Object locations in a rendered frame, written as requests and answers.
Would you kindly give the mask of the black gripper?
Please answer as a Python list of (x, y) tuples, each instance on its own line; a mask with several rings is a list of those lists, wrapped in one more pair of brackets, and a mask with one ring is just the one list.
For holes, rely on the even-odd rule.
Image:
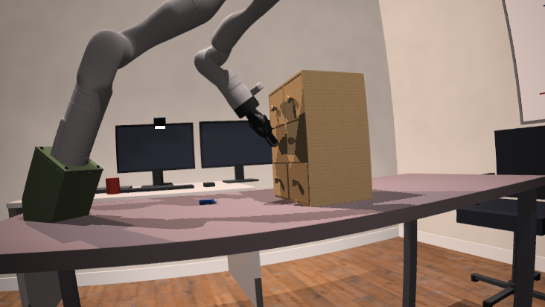
[(267, 143), (272, 146), (278, 144), (277, 138), (272, 133), (272, 127), (266, 117), (256, 110), (259, 106), (258, 101), (254, 96), (242, 103), (234, 111), (239, 118), (247, 117), (249, 126), (259, 135), (265, 138)]

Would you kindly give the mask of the blue aa battery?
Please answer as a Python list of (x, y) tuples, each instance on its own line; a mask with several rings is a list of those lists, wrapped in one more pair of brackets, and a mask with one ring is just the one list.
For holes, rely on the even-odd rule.
[(216, 203), (216, 199), (200, 200), (200, 205), (203, 205), (203, 204), (215, 204), (215, 203)]

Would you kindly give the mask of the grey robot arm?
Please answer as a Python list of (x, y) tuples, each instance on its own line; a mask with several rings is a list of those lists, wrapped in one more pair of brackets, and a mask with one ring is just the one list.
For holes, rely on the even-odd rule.
[[(227, 61), (246, 30), (279, 1), (253, 0), (247, 8), (228, 15), (211, 37), (213, 46), (194, 56), (198, 72), (220, 90), (233, 110), (264, 86), (257, 83), (249, 90), (234, 71), (220, 66)], [(77, 82), (60, 120), (50, 155), (69, 165), (87, 165), (118, 69), (152, 47), (206, 23), (224, 2), (167, 0), (128, 29), (120, 32), (103, 29), (95, 33), (84, 51)]]

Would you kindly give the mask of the small brown chest of drawers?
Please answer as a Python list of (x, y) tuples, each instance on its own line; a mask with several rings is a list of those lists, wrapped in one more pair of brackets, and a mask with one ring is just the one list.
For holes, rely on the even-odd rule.
[(325, 206), (372, 199), (372, 167), (364, 75), (351, 72), (301, 70), (269, 94), (302, 75), (304, 115), (272, 127), (305, 118), (307, 159), (272, 163), (307, 162), (310, 204)]

